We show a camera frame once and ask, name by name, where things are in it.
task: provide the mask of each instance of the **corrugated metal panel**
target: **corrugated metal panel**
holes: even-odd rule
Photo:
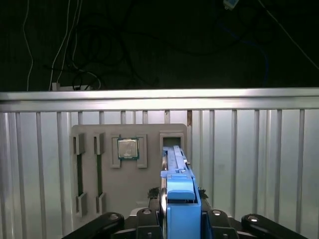
[[[268,90],[268,98],[267,91],[241,98],[222,93],[189,93],[192,101],[177,91],[138,102],[126,94],[118,101],[74,95],[43,103],[6,95],[0,102],[0,238],[56,239],[71,232],[71,128],[117,123],[184,123],[188,158],[214,207],[236,219],[265,215],[319,238],[319,91]]]

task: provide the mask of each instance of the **slot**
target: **slot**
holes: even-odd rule
[[[164,147],[173,147],[178,145],[181,148],[181,138],[180,137],[164,137],[163,146]]]
[[[83,193],[83,171],[82,171],[82,155],[76,156],[77,178],[78,178],[78,197]]]
[[[96,155],[96,170],[97,170],[97,192],[98,195],[96,197],[96,212],[100,212],[100,202],[99,198],[103,194],[102,188],[102,155],[99,154],[98,144],[97,144],[97,137],[94,137],[94,153]]]

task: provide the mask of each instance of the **white cable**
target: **white cable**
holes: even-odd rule
[[[56,83],[59,82],[59,79],[62,75],[62,71],[63,71],[63,68],[64,68],[64,62],[65,62],[65,56],[66,56],[66,51],[68,49],[68,45],[69,45],[69,41],[70,41],[70,36],[71,36],[71,33],[72,33],[72,30],[73,30],[73,27],[74,27],[74,23],[75,23],[75,19],[76,19],[76,13],[78,12],[78,9],[79,9],[79,0],[77,0],[77,4],[76,4],[76,9],[75,9],[75,13],[74,13],[74,18],[73,18],[73,22],[72,22],[72,27],[71,27],[71,30],[69,31],[69,35],[68,35],[68,39],[66,41],[66,46],[65,46],[65,51],[64,51],[64,55],[63,55],[63,61],[62,61],[62,67],[61,67],[61,71],[60,71],[60,74],[58,76],[58,79],[56,80]]]
[[[284,33],[289,37],[289,39],[291,40],[291,42],[298,47],[298,49],[303,53],[303,55],[319,70],[319,66],[304,52],[304,50],[298,45],[298,43],[295,42],[295,40],[290,36],[290,34],[286,31],[286,29],[278,22],[278,20],[274,17],[274,15],[271,14],[271,12],[269,12],[265,5],[261,2],[261,0],[258,0],[258,2],[260,3],[260,5],[266,10],[266,12],[268,13],[268,15],[275,20],[275,22],[280,26],[280,28],[284,31]]]
[[[31,58],[31,66],[30,66],[28,77],[27,77],[27,80],[26,80],[26,91],[29,91],[30,75],[31,75],[31,71],[33,69],[33,56],[32,56],[32,53],[30,51],[29,42],[26,39],[26,35],[25,35],[25,24],[26,24],[26,20],[28,19],[28,16],[29,16],[29,5],[30,5],[30,0],[27,0],[26,13],[25,13],[25,18],[24,18],[23,27],[22,27],[23,28],[23,36],[24,36],[24,40],[25,40],[25,43],[26,43],[26,47],[28,49],[28,52],[29,52],[29,55],[30,55],[30,58]]]
[[[82,9],[82,2],[83,0],[80,0],[80,7],[79,7],[79,14],[78,14],[78,18],[76,20],[76,25],[78,25],[79,23],[79,19],[80,19],[80,14],[81,14],[81,9]],[[91,76],[94,76],[98,82],[99,82],[99,89],[101,88],[101,80],[97,77],[97,75],[95,75],[94,73],[92,72],[89,72],[89,71],[84,71],[82,69],[79,69],[75,63],[74,63],[74,55],[75,55],[75,51],[76,51],[76,47],[78,45],[78,33],[77,31],[75,32],[75,46],[74,46],[74,49],[73,49],[73,53],[72,53],[72,65],[74,66],[75,69],[77,69],[78,71],[80,72],[86,72],[87,74],[91,75]]]
[[[60,51],[62,49],[62,46],[64,44],[64,41],[68,35],[68,30],[69,30],[69,12],[70,12],[70,3],[71,3],[71,0],[69,0],[69,3],[68,3],[68,10],[67,10],[67,15],[66,15],[66,31],[65,31],[65,35],[64,35],[64,38],[63,38],[63,41],[62,41],[62,44],[58,50],[58,53],[56,54],[54,60],[53,60],[53,63],[52,63],[52,67],[51,67],[51,77],[50,77],[50,85],[49,85],[49,91],[51,89],[51,84],[52,84],[52,79],[53,79],[53,71],[54,71],[54,64],[55,64],[55,61],[56,61],[56,58],[58,57],[58,55],[60,54]]]

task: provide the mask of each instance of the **connector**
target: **connector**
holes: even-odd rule
[[[239,0],[224,0],[225,9],[233,10],[238,2]]]

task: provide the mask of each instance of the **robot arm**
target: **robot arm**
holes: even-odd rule
[[[164,147],[159,195],[124,219],[105,213],[63,239],[306,239],[261,215],[241,222],[201,199],[183,151]]]

